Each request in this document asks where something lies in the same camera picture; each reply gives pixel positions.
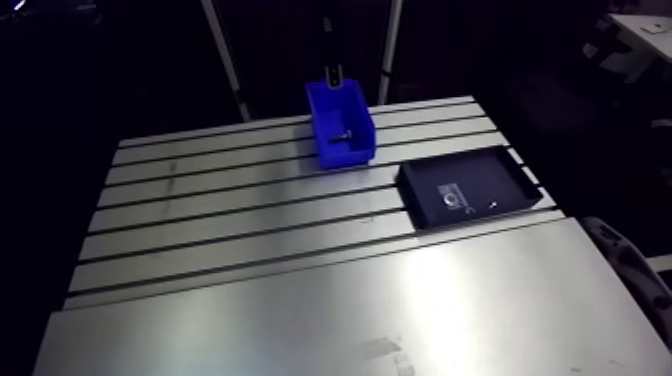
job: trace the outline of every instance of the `aluminum table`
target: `aluminum table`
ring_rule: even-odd
[[[375,159],[330,172],[307,116],[122,141],[34,374],[672,374],[543,188],[415,233],[400,162],[509,146],[473,98],[371,113]]]

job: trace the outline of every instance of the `blue plastic bin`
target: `blue plastic bin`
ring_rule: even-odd
[[[376,127],[357,81],[343,80],[332,90],[325,82],[306,85],[313,133],[323,169],[366,164],[376,155]],[[332,141],[350,131],[352,137]]]

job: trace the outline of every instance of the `metal frame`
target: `metal frame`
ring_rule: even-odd
[[[383,55],[383,67],[380,72],[380,86],[378,88],[378,105],[387,103],[387,92],[390,86],[389,74],[392,72],[394,52],[397,46],[397,34],[401,22],[401,12],[404,0],[392,0],[390,16],[387,24],[387,39],[385,41],[385,53]]]
[[[224,38],[224,33],[222,32],[222,27],[220,25],[219,17],[217,17],[215,6],[212,3],[212,0],[201,0],[201,5],[203,6],[205,17],[208,20],[208,25],[210,26],[212,36],[215,38],[217,51],[219,51],[219,56],[222,58],[222,63],[224,63],[224,70],[226,70],[226,76],[229,79],[229,85],[231,86],[231,90],[233,91],[233,95],[238,104],[240,117],[244,122],[248,122],[250,121],[250,112],[247,109],[247,104],[245,104],[243,99],[240,97],[240,82],[238,81],[238,75],[236,74],[233,59],[231,58],[229,47],[226,43],[226,39]]]

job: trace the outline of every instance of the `black tray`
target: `black tray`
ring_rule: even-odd
[[[405,162],[397,184],[418,229],[527,209],[542,198],[503,146]]]

